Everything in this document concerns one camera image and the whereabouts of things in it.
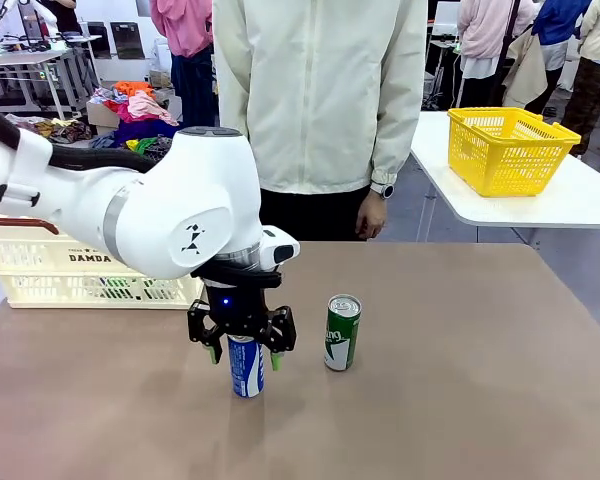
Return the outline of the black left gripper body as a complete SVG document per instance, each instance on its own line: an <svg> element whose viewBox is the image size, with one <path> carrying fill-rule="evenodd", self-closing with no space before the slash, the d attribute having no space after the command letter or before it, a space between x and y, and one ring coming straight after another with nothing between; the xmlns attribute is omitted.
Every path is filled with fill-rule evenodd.
<svg viewBox="0 0 600 480"><path fill-rule="evenodd" d="M212 327L204 330L203 338L211 340L223 335L252 337L262 340L268 328L268 309L262 288L230 286L204 281L208 317Z"/></svg>

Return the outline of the person's left hand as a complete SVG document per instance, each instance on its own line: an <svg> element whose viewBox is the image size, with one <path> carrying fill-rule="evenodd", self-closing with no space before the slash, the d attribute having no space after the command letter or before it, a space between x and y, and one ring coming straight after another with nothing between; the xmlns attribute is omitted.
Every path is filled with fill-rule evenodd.
<svg viewBox="0 0 600 480"><path fill-rule="evenodd" d="M386 200L380 194L369 191L358 211L357 236L362 240L376 238L384 228L386 221Z"/></svg>

